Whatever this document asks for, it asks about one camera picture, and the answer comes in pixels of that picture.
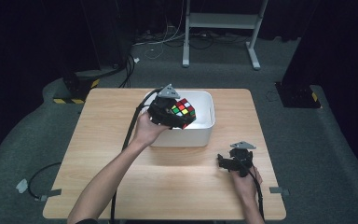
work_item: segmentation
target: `gray floor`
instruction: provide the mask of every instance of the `gray floor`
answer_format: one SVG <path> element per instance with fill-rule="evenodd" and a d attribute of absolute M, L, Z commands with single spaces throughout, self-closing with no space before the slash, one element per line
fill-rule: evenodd
<path fill-rule="evenodd" d="M 199 41 L 192 44 L 205 46 Z M 358 223 L 358 161 L 337 126 L 322 88 L 312 86 L 321 109 L 285 108 L 275 90 L 274 82 L 282 80 L 296 44 L 257 40 L 260 71 L 253 70 L 243 43 L 191 49 L 188 68 L 181 66 L 181 48 L 137 46 L 131 55 L 140 61 L 131 87 L 156 88 L 172 83 L 175 88 L 249 89 L 279 185 L 290 191 L 283 198 L 287 217 L 277 223 Z M 98 88 L 115 88 L 124 77 L 124 71 L 104 77 Z M 61 161 L 70 142 L 83 105 L 52 103 L 60 82 L 44 88 L 45 102 L 0 146 L 0 223 L 65 223 L 44 219 L 44 203 L 15 189 L 23 178 L 29 180 L 40 168 Z M 33 191 L 49 191 L 57 172 L 58 167 L 53 167 L 41 173 L 33 182 Z"/>

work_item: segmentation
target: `wooden table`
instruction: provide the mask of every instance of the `wooden table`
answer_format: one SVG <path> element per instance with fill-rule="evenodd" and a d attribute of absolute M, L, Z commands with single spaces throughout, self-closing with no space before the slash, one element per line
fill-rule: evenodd
<path fill-rule="evenodd" d="M 80 192 L 120 151 L 135 107 L 149 89 L 94 89 L 90 92 L 43 215 L 67 218 Z M 266 220 L 286 216 L 252 95 L 244 89 L 204 89 L 213 97 L 216 123 L 206 147 L 147 148 L 117 190 L 116 219 L 244 219 L 227 170 L 216 155 L 229 157 L 230 144 L 254 146 L 254 164 L 263 176 Z M 110 204 L 100 218 L 110 218 Z"/>

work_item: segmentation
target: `white plastic container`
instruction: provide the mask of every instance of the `white plastic container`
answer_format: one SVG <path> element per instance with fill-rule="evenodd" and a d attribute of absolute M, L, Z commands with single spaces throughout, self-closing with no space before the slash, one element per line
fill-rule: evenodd
<path fill-rule="evenodd" d="M 185 129 L 173 128 L 164 131 L 152 147 L 205 147 L 208 145 L 214 126 L 212 96 L 207 91 L 176 91 L 180 99 L 186 98 L 196 110 L 197 119 Z M 150 96 L 145 105 L 150 105 L 156 94 Z"/>

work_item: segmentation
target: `person's left hand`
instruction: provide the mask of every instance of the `person's left hand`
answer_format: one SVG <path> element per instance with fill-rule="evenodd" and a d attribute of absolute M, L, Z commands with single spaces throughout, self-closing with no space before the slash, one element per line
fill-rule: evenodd
<path fill-rule="evenodd" d="M 142 143 L 145 147 L 150 146 L 158 136 L 170 127 L 157 125 L 150 120 L 149 113 L 144 112 L 136 122 L 135 135 L 133 140 Z"/>

